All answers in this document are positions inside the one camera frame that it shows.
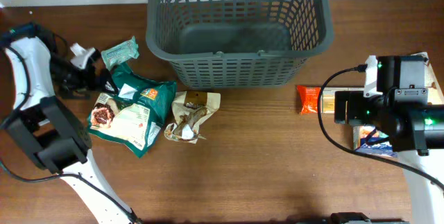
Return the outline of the orange biscuit packet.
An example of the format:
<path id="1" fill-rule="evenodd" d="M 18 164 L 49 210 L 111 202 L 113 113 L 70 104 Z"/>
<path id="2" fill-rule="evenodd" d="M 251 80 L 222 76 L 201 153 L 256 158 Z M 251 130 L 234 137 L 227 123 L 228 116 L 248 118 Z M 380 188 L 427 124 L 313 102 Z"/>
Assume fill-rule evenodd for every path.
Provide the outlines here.
<path id="1" fill-rule="evenodd" d="M 318 96 L 321 90 L 320 87 L 307 87 L 298 85 L 296 87 L 300 100 L 302 103 L 301 114 L 317 113 Z M 363 91 L 363 88 L 358 87 L 326 87 L 321 95 L 321 112 L 326 114 L 334 113 L 334 99 L 335 93 L 339 91 Z"/>

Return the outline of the teal tissue pack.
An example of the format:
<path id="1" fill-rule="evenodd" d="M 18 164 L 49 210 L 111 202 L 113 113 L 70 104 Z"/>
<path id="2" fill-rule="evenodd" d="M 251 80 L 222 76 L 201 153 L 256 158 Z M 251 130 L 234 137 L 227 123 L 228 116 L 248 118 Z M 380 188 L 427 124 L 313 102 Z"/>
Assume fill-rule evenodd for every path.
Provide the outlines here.
<path id="1" fill-rule="evenodd" d="M 136 43 L 135 36 L 132 36 L 129 40 L 102 51 L 101 57 L 106 69 L 111 71 L 114 66 L 120 65 L 129 59 L 138 59 L 138 48 L 139 46 Z"/>

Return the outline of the green coffee bean bag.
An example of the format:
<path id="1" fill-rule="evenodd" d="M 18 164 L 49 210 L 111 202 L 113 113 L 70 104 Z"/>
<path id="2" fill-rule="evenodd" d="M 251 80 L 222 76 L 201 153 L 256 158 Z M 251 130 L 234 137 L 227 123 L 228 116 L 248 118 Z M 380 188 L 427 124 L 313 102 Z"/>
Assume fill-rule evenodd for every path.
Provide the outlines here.
<path id="1" fill-rule="evenodd" d="M 115 67 L 112 80 L 118 93 L 99 94 L 87 118 L 87 130 L 101 139 L 125 145 L 141 158 L 166 122 L 177 83 L 143 78 L 126 63 Z"/>

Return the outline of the beige brown snack pouch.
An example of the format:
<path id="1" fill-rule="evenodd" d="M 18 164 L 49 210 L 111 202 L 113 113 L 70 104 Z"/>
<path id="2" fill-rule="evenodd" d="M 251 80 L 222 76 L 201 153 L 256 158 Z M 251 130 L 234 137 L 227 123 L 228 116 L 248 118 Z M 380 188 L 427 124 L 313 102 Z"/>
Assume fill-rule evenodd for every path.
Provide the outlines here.
<path id="1" fill-rule="evenodd" d="M 214 92 L 177 92 L 171 104 L 175 121 L 164 131 L 171 141 L 195 144 L 205 139 L 200 134 L 200 126 L 220 108 L 221 95 Z"/>

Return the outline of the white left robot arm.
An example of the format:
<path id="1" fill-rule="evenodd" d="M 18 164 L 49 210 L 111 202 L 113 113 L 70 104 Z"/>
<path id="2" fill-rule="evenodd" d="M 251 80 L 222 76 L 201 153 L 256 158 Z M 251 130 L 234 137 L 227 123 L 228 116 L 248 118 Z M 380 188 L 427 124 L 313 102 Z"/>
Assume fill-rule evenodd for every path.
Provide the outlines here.
<path id="1" fill-rule="evenodd" d="M 62 102 L 87 99 L 89 92 L 116 94 L 117 86 L 107 69 L 96 70 L 97 49 L 79 47 L 68 60 L 58 41 L 63 37 L 33 22 L 1 34 L 15 86 L 15 102 L 1 129 L 37 168 L 50 172 L 37 182 L 65 181 L 98 223 L 140 223 L 97 166 L 87 129 Z"/>

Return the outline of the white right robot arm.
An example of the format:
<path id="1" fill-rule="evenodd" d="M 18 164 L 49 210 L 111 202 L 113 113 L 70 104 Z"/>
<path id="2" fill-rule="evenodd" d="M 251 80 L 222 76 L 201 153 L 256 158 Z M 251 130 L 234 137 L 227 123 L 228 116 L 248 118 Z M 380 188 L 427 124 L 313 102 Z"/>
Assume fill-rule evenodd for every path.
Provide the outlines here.
<path id="1" fill-rule="evenodd" d="M 361 91 L 335 94 L 334 120 L 388 136 L 404 168 L 414 223 L 443 222 L 443 105 L 429 104 L 424 55 L 365 61 Z"/>

